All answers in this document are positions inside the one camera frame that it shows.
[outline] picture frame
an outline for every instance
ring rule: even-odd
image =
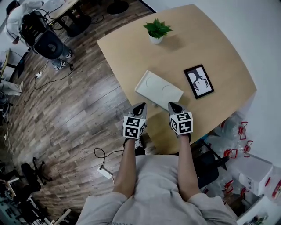
[[[184,70],[184,74],[196,99],[215,91],[202,64]]]

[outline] black and white marker cube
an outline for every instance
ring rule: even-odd
[[[177,135],[193,132],[193,118],[191,112],[170,115],[171,128]]]
[[[145,119],[124,116],[123,136],[126,138],[139,139],[145,130]]]

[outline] wooden floor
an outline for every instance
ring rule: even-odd
[[[53,178],[34,193],[35,199],[48,208],[52,219],[67,208],[80,212],[89,195],[102,195],[113,188],[112,180],[97,172],[103,160],[94,155],[94,148],[102,148],[106,153],[122,149],[122,120],[130,103],[97,40],[152,12],[137,0],[128,0],[129,9],[113,16],[106,13],[111,2],[103,1],[101,7],[83,5],[84,12],[91,17],[104,15],[101,23],[90,25],[86,35],[67,38],[65,32],[62,34],[61,39],[74,52],[73,73],[35,91],[25,105],[13,107],[10,113],[9,137],[16,168],[20,171],[21,164],[32,165],[32,158],[36,157],[38,164],[45,161],[45,173]],[[14,80],[15,83],[24,81],[23,93],[12,97],[12,103],[20,104],[28,99],[34,76],[45,63],[41,56],[28,53],[23,74]],[[69,68],[56,72],[48,63],[36,86],[68,73]],[[115,174],[121,154],[106,158],[105,167]]]

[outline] white wall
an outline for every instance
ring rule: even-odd
[[[4,27],[6,23],[6,8],[11,1],[12,0],[2,0],[0,2],[0,53],[10,48],[11,51],[17,52],[19,55],[23,56],[28,48],[22,42],[19,42],[17,45],[12,44],[10,39],[4,33]],[[10,64],[17,65],[20,60],[20,56],[15,53],[11,53],[8,62]],[[6,67],[4,71],[4,79],[9,80],[13,72],[13,68]]]
[[[155,11],[195,4],[229,39],[257,87],[245,107],[252,154],[281,167],[281,3],[279,0],[145,0]]]

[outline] round black base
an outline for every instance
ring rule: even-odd
[[[67,32],[67,35],[69,37],[75,37],[79,34],[81,34],[83,31],[85,31],[91,24],[92,18],[90,16],[82,16],[80,18],[77,18],[78,23],[72,23],[69,26],[69,31]]]
[[[129,8],[129,4],[125,1],[116,1],[107,7],[107,13],[115,15],[125,12]]]

